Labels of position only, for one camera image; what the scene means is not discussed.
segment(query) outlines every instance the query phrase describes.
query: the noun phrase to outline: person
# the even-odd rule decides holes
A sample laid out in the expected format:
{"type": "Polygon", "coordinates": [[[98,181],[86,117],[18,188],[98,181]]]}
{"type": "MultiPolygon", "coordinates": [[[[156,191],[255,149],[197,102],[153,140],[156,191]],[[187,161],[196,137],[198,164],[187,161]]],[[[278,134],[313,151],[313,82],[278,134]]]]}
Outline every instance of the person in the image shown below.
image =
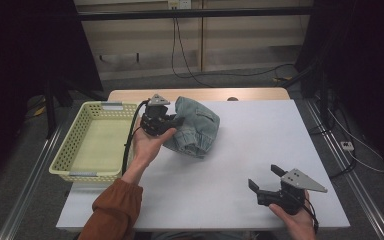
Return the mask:
{"type": "MultiPolygon", "coordinates": [[[[133,138],[135,155],[126,172],[104,190],[92,204],[93,213],[83,227],[78,239],[133,239],[133,226],[139,216],[143,188],[139,181],[149,164],[157,156],[161,145],[176,129],[170,128],[163,135],[152,137],[138,129],[133,138]]],[[[301,210],[291,216],[275,204],[269,206],[286,225],[295,240],[315,239],[313,221],[301,210]]]]}

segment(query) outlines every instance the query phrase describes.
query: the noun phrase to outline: hand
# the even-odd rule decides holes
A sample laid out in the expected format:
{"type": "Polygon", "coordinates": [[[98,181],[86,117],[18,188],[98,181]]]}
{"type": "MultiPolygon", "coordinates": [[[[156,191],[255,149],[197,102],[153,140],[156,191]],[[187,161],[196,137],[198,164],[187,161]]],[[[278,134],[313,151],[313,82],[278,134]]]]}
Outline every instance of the hand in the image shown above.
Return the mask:
{"type": "Polygon", "coordinates": [[[175,128],[170,128],[163,135],[153,137],[145,133],[142,128],[139,128],[139,123],[140,119],[136,123],[135,129],[137,131],[133,136],[133,146],[135,149],[133,160],[121,177],[123,181],[133,184],[139,184],[143,172],[158,155],[161,145],[176,132],[175,128]]]}
{"type": "MultiPolygon", "coordinates": [[[[305,191],[305,197],[310,200],[307,191],[305,191]]],[[[305,201],[305,205],[308,209],[310,209],[308,201],[305,201]]],[[[274,203],[270,204],[269,208],[274,214],[276,214],[276,216],[282,219],[293,239],[316,239],[313,227],[313,218],[304,209],[301,209],[296,215],[289,215],[281,207],[274,203]]]]}

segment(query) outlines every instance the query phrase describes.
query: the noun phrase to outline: gray carpet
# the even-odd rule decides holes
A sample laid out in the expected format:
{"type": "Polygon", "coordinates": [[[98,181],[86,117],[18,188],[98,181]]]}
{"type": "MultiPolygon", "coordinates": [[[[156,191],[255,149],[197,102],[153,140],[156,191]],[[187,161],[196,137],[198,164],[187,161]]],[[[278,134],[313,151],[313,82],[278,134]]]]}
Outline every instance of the gray carpet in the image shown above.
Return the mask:
{"type": "MultiPolygon", "coordinates": [[[[285,66],[271,71],[267,74],[254,76],[234,76],[228,74],[255,74],[264,72],[267,69],[236,70],[223,71],[225,75],[198,76],[198,81],[213,87],[273,87],[278,84],[272,80],[276,74],[279,77],[290,77],[296,74],[291,66],[285,66]]],[[[115,89],[141,89],[141,88],[200,88],[205,87],[197,83],[193,78],[179,78],[174,75],[147,77],[140,79],[123,79],[103,81],[105,91],[103,95],[108,94],[115,89]]],[[[288,89],[291,98],[297,104],[303,121],[308,129],[317,126],[307,106],[307,101],[316,101],[315,99],[302,99],[299,91],[299,84],[288,89]]],[[[62,132],[66,132],[73,121],[81,103],[87,100],[82,94],[72,92],[75,99],[71,108],[58,107],[56,103],[57,119],[63,126],[62,132]]],[[[353,122],[350,114],[346,113],[350,122],[352,133],[356,137],[364,139],[358,126],[353,122]]],[[[29,174],[40,155],[45,144],[47,134],[46,114],[35,118],[29,118],[24,122],[17,142],[14,145],[7,161],[0,168],[0,230],[10,213],[14,203],[22,190],[29,174]]],[[[344,134],[338,126],[333,129],[333,134],[338,140],[345,139],[344,134]]],[[[318,151],[320,158],[329,175],[337,173],[340,168],[336,163],[331,150],[326,144],[322,134],[312,135],[313,143],[318,151]]],[[[61,144],[62,138],[56,144],[56,149],[61,144]]],[[[381,168],[381,161],[370,150],[356,143],[358,158],[364,160],[367,164],[381,168]]],[[[39,184],[32,193],[33,197],[28,205],[23,220],[21,221],[14,239],[73,239],[76,233],[70,233],[55,228],[59,214],[65,203],[67,192],[71,184],[64,182],[60,177],[48,173],[50,162],[44,168],[39,184]]],[[[374,200],[384,216],[384,173],[374,172],[361,164],[358,164],[354,170],[368,194],[374,200]]],[[[345,176],[337,177],[333,180],[333,186],[343,205],[347,217],[351,223],[350,228],[321,231],[318,234],[319,239],[379,239],[372,224],[367,218],[366,213],[356,198],[350,184],[345,176]]],[[[285,230],[274,232],[278,239],[290,239],[285,230]]]]}

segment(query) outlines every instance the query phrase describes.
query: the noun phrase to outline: table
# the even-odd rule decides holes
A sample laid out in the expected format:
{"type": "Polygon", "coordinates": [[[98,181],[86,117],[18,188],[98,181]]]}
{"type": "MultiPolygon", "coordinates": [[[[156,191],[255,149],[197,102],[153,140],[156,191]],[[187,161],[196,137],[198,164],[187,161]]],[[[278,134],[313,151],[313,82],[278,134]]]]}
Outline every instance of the table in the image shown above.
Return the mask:
{"type": "MultiPolygon", "coordinates": [[[[145,190],[136,231],[282,228],[268,208],[257,204],[247,185],[251,178],[262,189],[277,191],[280,179],[270,171],[271,164],[287,171],[298,168],[328,189],[328,193],[310,192],[321,229],[349,226],[295,103],[284,89],[119,90],[109,100],[142,101],[154,93],[170,101],[178,96],[202,101],[221,123],[203,160],[161,149],[140,182],[145,190]],[[240,101],[227,102],[229,97],[240,101]]],[[[57,227],[80,231],[92,213],[93,200],[107,186],[74,183],[57,227]]]]}

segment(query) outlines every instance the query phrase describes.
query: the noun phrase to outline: electrical outlet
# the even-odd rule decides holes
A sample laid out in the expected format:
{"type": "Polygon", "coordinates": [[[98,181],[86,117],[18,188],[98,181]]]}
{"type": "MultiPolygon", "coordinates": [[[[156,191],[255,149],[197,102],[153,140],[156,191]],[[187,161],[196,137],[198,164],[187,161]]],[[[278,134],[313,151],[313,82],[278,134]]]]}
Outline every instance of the electrical outlet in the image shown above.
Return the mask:
{"type": "Polygon", "coordinates": [[[192,9],[191,0],[179,0],[179,9],[192,9]]]}
{"type": "Polygon", "coordinates": [[[179,0],[168,0],[168,9],[169,10],[179,9],[179,0]]]}
{"type": "Polygon", "coordinates": [[[354,146],[351,142],[341,142],[341,146],[345,151],[354,151],[354,146]]]}

